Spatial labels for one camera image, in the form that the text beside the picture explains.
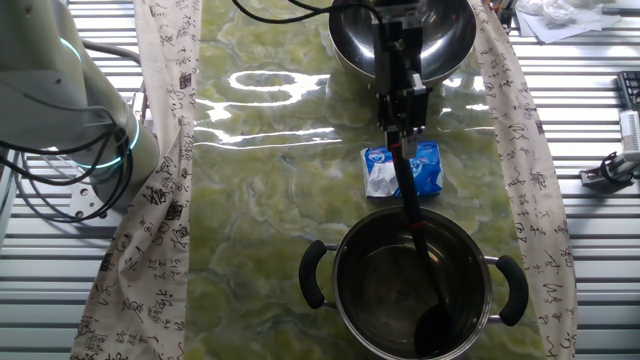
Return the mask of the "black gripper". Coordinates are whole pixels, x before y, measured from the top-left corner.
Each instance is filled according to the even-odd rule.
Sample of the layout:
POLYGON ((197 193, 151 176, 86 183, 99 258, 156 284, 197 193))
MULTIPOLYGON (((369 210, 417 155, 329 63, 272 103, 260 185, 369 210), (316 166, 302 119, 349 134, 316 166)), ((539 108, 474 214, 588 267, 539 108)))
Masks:
POLYGON ((416 156, 425 130, 431 89, 421 78, 422 27, 404 28, 402 22, 374 25, 374 83, 379 125, 385 146, 400 143, 405 159, 416 156))

